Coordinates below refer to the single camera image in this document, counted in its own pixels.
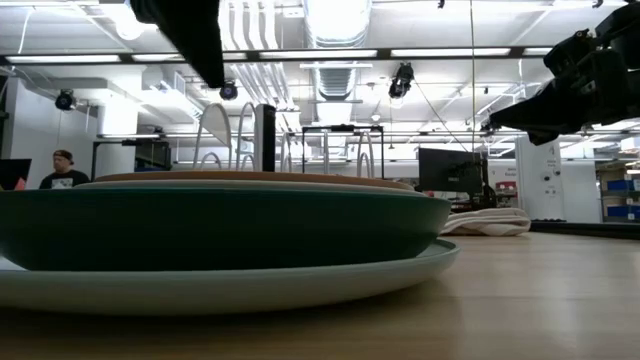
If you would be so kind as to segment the dark green bowl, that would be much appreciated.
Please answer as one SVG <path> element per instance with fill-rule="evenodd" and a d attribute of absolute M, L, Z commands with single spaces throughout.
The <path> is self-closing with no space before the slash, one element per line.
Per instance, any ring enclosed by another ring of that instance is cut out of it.
<path fill-rule="evenodd" d="M 0 193 L 0 255 L 37 271 L 296 268 L 413 258 L 449 202 L 417 192 L 147 188 Z"/>

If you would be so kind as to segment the pale green plate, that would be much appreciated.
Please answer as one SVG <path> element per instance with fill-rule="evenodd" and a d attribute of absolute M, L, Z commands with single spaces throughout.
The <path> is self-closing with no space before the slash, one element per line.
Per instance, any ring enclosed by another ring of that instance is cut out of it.
<path fill-rule="evenodd" d="M 290 310 L 382 295 L 427 281 L 460 248 L 438 239 L 415 258 L 357 265 L 155 272 L 28 271 L 0 262 L 0 307 L 110 316 Z"/>

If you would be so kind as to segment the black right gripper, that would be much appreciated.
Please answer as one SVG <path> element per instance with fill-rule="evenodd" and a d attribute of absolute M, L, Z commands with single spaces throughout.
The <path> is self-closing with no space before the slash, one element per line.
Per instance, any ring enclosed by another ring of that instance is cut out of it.
<path fill-rule="evenodd" d="M 640 28 L 579 30 L 543 58 L 554 75 L 533 97 L 489 116 L 491 128 L 526 131 L 540 146 L 584 124 L 640 117 Z"/>

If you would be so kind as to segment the black computer monitor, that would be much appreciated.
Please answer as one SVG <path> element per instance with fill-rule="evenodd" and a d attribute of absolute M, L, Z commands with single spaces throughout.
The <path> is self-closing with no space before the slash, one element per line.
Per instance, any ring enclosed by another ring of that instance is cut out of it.
<path fill-rule="evenodd" d="M 432 192 L 465 193 L 473 211 L 497 204 L 488 182 L 488 161 L 475 152 L 420 148 L 417 188 Z"/>

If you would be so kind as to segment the folded white striped towel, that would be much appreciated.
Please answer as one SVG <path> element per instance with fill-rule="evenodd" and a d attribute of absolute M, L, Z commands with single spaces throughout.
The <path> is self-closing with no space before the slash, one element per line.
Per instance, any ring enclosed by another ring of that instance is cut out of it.
<path fill-rule="evenodd" d="M 531 220 L 519 208 L 490 208 L 449 216 L 441 235 L 518 236 L 529 231 Z"/>

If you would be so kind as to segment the tall dark panel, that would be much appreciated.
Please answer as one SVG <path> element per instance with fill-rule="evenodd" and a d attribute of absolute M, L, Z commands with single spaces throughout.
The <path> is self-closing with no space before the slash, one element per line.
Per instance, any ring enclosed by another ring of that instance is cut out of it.
<path fill-rule="evenodd" d="M 275 171 L 276 108 L 260 104 L 256 108 L 254 123 L 255 169 L 259 172 Z"/>

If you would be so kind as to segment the black shelf unit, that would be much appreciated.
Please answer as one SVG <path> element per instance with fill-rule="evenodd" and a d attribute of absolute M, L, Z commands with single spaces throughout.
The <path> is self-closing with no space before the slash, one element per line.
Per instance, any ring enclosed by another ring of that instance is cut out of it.
<path fill-rule="evenodd" d="M 100 139 L 93 142 L 90 178 L 102 175 L 169 171 L 171 147 L 159 135 Z"/>

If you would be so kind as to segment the brown wooden plate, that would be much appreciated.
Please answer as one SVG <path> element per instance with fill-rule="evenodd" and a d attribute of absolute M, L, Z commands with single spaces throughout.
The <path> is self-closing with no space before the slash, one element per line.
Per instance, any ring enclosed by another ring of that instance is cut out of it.
<path fill-rule="evenodd" d="M 367 187 L 389 188 L 413 191 L 410 185 L 375 178 L 349 177 L 341 175 L 281 173 L 281 172 L 246 172 L 246 171 L 169 171 L 139 172 L 105 175 L 95 182 L 144 181 L 144 180 L 246 180 L 246 181 L 282 181 L 308 182 L 322 184 L 357 185 Z"/>

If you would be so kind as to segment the storage shelf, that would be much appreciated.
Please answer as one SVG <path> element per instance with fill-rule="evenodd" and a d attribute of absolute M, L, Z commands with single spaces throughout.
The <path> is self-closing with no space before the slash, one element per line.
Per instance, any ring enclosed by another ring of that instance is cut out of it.
<path fill-rule="evenodd" d="M 640 160 L 609 161 L 596 166 L 603 222 L 640 223 L 628 219 L 624 207 L 640 206 L 640 191 L 624 191 L 622 180 L 640 179 Z"/>

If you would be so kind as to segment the black ceiling light rail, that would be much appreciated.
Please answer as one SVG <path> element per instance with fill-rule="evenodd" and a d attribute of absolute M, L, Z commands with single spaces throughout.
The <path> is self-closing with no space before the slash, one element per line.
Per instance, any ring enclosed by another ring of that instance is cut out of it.
<path fill-rule="evenodd" d="M 401 61 L 542 58 L 550 46 L 428 47 L 428 48 L 328 48 L 294 50 L 234 50 L 223 53 L 225 63 Z M 13 54 L 0 55 L 0 66 L 67 66 L 110 64 L 184 63 L 177 52 L 105 54 Z"/>

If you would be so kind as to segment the plain white plate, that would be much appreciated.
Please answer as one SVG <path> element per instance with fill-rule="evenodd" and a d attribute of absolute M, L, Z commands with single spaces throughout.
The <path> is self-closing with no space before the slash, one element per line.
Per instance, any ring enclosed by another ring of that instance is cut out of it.
<path fill-rule="evenodd" d="M 258 181 L 258 180 L 128 180 L 114 182 L 93 182 L 77 186 L 77 189 L 222 189 L 222 190 L 292 190 L 316 192 L 350 192 L 367 194 L 403 195 L 424 197 L 424 194 L 413 189 L 403 190 L 364 185 L 347 185 L 331 183 Z"/>

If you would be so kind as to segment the person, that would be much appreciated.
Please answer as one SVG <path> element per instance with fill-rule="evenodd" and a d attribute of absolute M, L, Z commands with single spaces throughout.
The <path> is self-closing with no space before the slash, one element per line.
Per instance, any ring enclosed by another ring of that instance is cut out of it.
<path fill-rule="evenodd" d="M 40 190 L 62 190 L 90 182 L 89 177 L 73 168 L 73 155 L 67 150 L 56 150 L 53 155 L 54 171 L 40 183 Z"/>

